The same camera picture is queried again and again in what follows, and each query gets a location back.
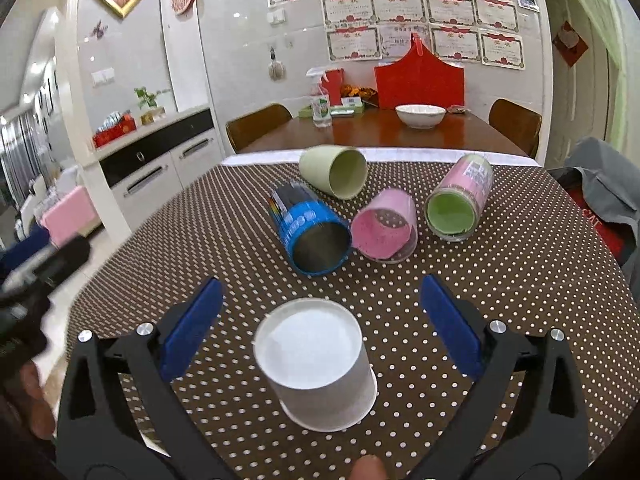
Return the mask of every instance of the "drawer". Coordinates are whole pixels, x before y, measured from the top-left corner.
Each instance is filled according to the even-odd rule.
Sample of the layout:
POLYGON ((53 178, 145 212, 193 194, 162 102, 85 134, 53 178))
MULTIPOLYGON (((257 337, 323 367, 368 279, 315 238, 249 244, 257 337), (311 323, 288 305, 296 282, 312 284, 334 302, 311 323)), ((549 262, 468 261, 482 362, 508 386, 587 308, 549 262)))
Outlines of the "drawer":
POLYGON ((182 191, 171 154, 156 158, 112 189, 132 231, 182 191))
POLYGON ((215 130, 211 130, 171 150, 182 187, 199 179, 220 161, 214 135, 215 130))
POLYGON ((107 184, 115 186, 159 156, 212 128, 211 112, 203 110, 125 146, 100 162, 107 184))

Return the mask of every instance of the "spray bottle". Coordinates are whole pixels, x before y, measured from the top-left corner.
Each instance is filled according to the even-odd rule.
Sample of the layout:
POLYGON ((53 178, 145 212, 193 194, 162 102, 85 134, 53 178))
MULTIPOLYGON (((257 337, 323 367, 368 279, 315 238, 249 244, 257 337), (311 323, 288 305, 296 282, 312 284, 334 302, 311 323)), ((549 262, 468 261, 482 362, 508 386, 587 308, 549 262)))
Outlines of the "spray bottle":
POLYGON ((306 73, 312 78, 310 100, 311 112, 314 117, 316 128, 326 128, 331 126, 331 107, 329 104, 329 91, 322 86, 324 77, 323 68, 312 68, 306 73))

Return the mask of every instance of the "gray fabric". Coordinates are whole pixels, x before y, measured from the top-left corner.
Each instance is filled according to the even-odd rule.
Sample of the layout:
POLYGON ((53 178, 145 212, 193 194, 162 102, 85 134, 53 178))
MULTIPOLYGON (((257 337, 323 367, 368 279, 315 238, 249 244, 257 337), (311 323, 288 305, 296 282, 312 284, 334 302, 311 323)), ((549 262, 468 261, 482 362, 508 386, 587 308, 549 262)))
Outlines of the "gray fabric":
POLYGON ((584 201, 605 222, 626 224, 633 231, 636 249, 622 267, 636 302, 640 298, 640 170, 611 145, 586 137, 564 161, 565 167, 549 170, 561 185, 582 176, 584 201))

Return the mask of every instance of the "pink cup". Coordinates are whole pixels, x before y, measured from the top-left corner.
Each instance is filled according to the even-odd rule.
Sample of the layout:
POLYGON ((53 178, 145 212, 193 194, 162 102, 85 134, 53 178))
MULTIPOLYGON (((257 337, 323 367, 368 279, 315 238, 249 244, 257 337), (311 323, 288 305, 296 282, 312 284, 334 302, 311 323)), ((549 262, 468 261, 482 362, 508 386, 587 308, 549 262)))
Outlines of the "pink cup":
POLYGON ((353 246, 371 260, 398 263, 418 243, 414 199, 401 189, 382 190, 351 222, 353 246))

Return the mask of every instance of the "brown tabletop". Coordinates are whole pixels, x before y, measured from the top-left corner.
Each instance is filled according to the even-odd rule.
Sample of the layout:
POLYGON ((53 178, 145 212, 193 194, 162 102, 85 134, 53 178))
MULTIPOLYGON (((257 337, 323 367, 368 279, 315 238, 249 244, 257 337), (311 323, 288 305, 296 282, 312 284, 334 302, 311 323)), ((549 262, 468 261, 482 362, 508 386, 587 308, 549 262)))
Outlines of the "brown tabletop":
POLYGON ((311 119, 295 118, 252 142, 241 153, 295 150, 318 144, 449 148, 527 155, 472 113, 447 114, 433 130, 415 130, 406 126, 395 110, 379 108, 368 108, 363 114, 350 118, 334 118, 331 128, 316 128, 311 119))
MULTIPOLYGON (((450 169, 439 162, 370 163, 353 200, 322 198, 352 219, 388 186, 418 210, 450 169)), ((353 251, 326 276, 296 274, 267 212, 276 183, 300 179, 296 164, 218 166, 157 211, 105 263, 73 304, 68 342, 85 328, 100 337, 156 322, 206 276, 225 287, 224 312, 173 389, 212 447, 240 478, 344 480, 363 454, 402 478, 437 441, 471 387, 447 354, 418 294, 437 273, 485 319, 542 335, 564 331, 574 353, 589 418, 590 458, 616 435, 640 397, 640 317, 610 251, 543 168, 495 166, 495 183, 471 238, 444 242, 418 216, 418 246, 396 265, 353 251), (362 329, 379 396, 346 431, 304 430, 282 411, 252 351, 265 315, 313 296, 343 304, 362 329)), ((129 406, 154 438, 140 394, 124 378, 129 406)), ((481 449, 510 420, 522 374, 513 380, 481 449)))

